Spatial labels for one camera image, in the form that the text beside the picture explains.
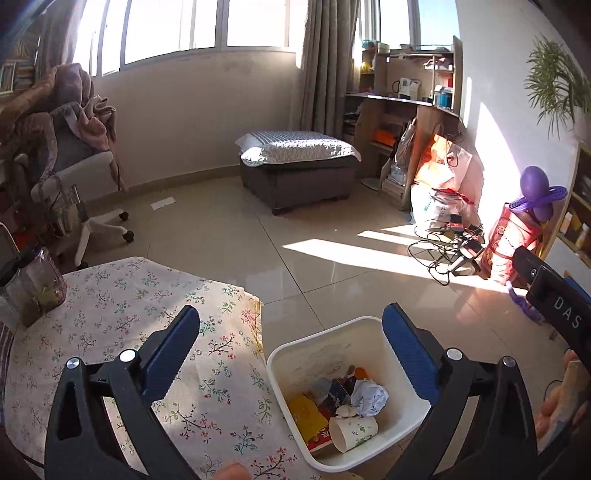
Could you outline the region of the person's right hand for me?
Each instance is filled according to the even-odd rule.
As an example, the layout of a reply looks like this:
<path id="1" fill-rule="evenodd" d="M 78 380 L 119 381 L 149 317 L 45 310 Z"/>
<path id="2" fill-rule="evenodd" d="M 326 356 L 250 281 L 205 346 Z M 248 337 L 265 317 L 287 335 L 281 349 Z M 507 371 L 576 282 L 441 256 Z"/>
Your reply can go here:
<path id="1" fill-rule="evenodd" d="M 590 407 L 590 374 L 578 355 L 568 349 L 563 358 L 565 374 L 535 416 L 538 449 L 543 450 L 571 422 L 577 428 Z"/>

